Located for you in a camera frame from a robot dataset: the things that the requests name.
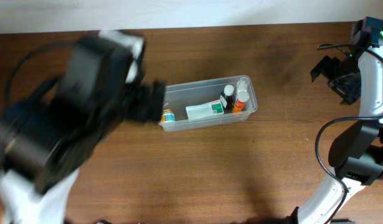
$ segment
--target brown wooden surface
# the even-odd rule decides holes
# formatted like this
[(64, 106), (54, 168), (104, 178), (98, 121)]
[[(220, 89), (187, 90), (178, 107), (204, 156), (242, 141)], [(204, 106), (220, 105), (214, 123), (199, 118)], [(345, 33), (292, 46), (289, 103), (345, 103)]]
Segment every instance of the brown wooden surface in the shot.
[[(76, 223), (230, 223), (289, 215), (324, 178), (313, 152), (319, 128), (358, 114), (359, 103), (339, 105), (326, 80), (311, 84), (309, 74), (324, 55), (342, 57), (316, 46), (346, 43), (350, 29), (351, 23), (331, 23), (135, 30), (148, 40), (146, 81), (248, 75), (258, 111), (242, 123), (173, 133), (153, 124), (122, 124), (82, 166), (67, 216)], [(83, 34), (0, 35), (0, 111), (4, 81), (21, 57), (43, 43)], [(65, 71), (69, 53), (58, 50), (27, 62), (14, 99)], [(332, 140), (350, 125), (325, 132), (325, 161)], [(383, 181), (357, 194), (337, 217), (383, 223)]]

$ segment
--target green label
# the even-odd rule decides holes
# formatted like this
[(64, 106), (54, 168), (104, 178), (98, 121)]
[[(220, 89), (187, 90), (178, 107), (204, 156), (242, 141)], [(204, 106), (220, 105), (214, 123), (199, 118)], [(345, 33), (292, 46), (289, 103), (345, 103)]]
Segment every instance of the green label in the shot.
[(223, 107), (220, 103), (211, 105), (212, 106), (212, 111), (214, 114), (222, 114), (223, 113)]

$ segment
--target white wall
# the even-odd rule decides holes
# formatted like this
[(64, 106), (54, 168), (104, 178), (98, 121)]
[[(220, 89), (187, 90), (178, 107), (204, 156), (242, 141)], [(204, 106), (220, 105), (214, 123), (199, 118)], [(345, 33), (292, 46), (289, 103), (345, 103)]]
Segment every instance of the white wall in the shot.
[(383, 0), (0, 0), (0, 33), (383, 19)]

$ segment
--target black bottle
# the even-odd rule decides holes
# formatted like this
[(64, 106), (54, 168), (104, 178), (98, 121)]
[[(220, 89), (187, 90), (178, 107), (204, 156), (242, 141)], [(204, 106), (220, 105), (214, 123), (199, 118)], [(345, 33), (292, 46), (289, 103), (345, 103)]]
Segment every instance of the black bottle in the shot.
[(231, 109), (233, 107), (234, 99), (233, 99), (233, 93), (234, 93), (234, 86), (227, 85), (224, 87), (224, 90), (220, 94), (220, 102), (222, 103), (222, 106), (224, 109)]

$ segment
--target gray storage bin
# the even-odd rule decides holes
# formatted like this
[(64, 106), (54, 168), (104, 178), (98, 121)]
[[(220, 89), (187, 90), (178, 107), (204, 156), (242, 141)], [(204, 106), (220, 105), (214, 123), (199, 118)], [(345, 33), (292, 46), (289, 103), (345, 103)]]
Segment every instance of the gray storage bin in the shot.
[(176, 121), (163, 123), (163, 129), (165, 131), (180, 131), (245, 121), (251, 113), (258, 109), (251, 80), (248, 86), (249, 100), (246, 102), (242, 112), (231, 113), (231, 111), (225, 110), (224, 114), (193, 120), (188, 120), (186, 113), (187, 106), (201, 105), (203, 103), (218, 100), (220, 98), (220, 93), (226, 85), (232, 85), (236, 89), (237, 82), (242, 77), (247, 77), (250, 80), (248, 76), (240, 75), (167, 86), (164, 103), (170, 103)]

